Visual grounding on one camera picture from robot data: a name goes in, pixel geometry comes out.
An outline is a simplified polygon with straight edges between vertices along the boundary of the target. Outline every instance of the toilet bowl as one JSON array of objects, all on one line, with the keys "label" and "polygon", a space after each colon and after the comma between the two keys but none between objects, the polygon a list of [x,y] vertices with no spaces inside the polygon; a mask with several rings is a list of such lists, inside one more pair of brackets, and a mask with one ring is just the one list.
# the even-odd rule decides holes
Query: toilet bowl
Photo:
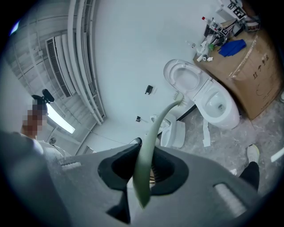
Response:
[{"label": "toilet bowl", "polygon": [[164,77],[185,99],[192,100],[212,125],[233,129],[239,124],[239,111],[229,92],[200,68],[173,59],[165,65]]},{"label": "toilet bowl", "polygon": [[[150,120],[154,122],[158,116],[150,116]],[[161,146],[181,148],[185,142],[185,123],[176,121],[176,117],[167,114],[162,121],[159,132],[162,131]]]}]

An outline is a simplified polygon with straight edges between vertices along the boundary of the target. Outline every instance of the white paper strip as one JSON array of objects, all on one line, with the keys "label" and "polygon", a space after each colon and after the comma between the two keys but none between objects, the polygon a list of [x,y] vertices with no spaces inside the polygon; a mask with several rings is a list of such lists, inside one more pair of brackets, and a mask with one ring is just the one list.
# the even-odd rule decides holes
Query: white paper strip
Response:
[{"label": "white paper strip", "polygon": [[237,169],[236,169],[236,168],[235,168],[235,169],[230,170],[230,172],[231,172],[231,174],[233,174],[233,175],[237,175]]},{"label": "white paper strip", "polygon": [[204,135],[203,145],[204,147],[209,147],[211,145],[211,140],[208,129],[208,121],[206,121],[205,119],[203,119],[203,135]]},{"label": "white paper strip", "polygon": [[271,156],[271,162],[275,162],[278,158],[282,157],[282,155],[284,155],[284,148]]}]

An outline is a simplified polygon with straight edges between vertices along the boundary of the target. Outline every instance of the fluorescent light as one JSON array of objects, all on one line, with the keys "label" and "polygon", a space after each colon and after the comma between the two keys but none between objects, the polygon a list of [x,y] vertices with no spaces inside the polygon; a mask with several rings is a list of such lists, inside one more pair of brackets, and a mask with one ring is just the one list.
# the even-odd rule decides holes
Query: fluorescent light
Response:
[{"label": "fluorescent light", "polygon": [[53,120],[56,124],[58,124],[60,127],[64,128],[71,134],[75,131],[75,129],[70,124],[68,124],[49,104],[47,104],[47,112],[49,118]]},{"label": "fluorescent light", "polygon": [[13,29],[12,29],[11,32],[10,32],[10,35],[12,35],[12,33],[14,33],[15,31],[17,31],[18,26],[19,26],[19,22],[20,22],[20,21],[18,21],[18,22],[14,25]]}]

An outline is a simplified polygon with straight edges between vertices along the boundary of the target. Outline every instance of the concrete floor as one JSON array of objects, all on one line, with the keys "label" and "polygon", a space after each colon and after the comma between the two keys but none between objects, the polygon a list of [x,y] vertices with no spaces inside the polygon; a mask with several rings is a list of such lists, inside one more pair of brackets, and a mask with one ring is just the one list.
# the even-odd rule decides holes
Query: concrete floor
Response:
[{"label": "concrete floor", "polygon": [[203,117],[197,108],[182,121],[186,125],[185,143],[179,150],[212,159],[228,170],[237,169],[237,176],[248,165],[246,148],[256,144],[260,151],[259,194],[273,189],[284,166],[284,157],[274,163],[270,161],[284,147],[284,103],[278,98],[252,121],[242,114],[239,125],[232,130],[209,124],[209,147],[203,146]]}]

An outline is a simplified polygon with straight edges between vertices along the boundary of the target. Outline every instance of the white shoe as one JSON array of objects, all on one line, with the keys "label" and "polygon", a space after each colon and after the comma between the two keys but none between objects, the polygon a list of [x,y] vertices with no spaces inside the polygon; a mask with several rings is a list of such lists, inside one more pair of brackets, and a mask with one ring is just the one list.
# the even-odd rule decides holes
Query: white shoe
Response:
[{"label": "white shoe", "polygon": [[248,161],[256,162],[258,164],[259,161],[259,150],[256,145],[252,144],[248,147]]},{"label": "white shoe", "polygon": [[284,91],[281,93],[280,101],[281,101],[281,102],[284,102]]}]

